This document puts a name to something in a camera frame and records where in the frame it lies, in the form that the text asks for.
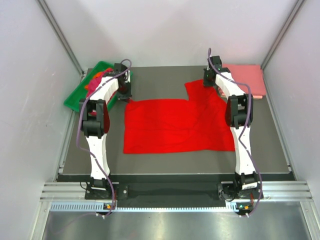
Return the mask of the red t shirt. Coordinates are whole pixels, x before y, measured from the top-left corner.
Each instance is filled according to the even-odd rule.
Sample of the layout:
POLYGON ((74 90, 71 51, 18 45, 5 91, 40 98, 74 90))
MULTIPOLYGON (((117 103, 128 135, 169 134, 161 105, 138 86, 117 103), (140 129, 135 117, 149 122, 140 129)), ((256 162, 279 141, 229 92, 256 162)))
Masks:
POLYGON ((203 80, 185 83, 188 99, 131 100, 124 111, 125 154, 234 152, 227 104, 203 80))

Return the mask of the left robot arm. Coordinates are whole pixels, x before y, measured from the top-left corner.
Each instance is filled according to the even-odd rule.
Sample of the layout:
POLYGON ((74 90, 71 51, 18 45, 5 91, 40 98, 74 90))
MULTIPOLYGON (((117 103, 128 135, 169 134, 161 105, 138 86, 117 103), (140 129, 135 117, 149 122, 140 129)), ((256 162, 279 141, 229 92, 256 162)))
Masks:
POLYGON ((107 104, 112 98, 127 101, 131 98, 131 73, 128 71, 117 78, 116 71, 108 68, 97 73, 86 86, 86 98, 80 100, 83 111, 80 130, 88 143, 91 161, 90 180, 87 182, 86 199, 113 200, 115 190, 109 182, 110 168, 107 162, 106 140, 110 129, 107 104))

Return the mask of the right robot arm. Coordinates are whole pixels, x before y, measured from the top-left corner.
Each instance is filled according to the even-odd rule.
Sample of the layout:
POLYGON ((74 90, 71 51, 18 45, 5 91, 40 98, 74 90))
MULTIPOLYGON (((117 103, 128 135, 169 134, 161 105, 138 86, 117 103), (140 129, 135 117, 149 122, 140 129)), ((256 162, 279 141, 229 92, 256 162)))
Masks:
POLYGON ((222 72, 206 67, 203 84, 217 87, 227 98, 225 122, 230 127, 236 155, 233 192, 236 197, 245 198, 257 190, 261 176, 251 153, 250 132, 253 121, 254 98, 251 88, 236 82, 227 68, 222 72))

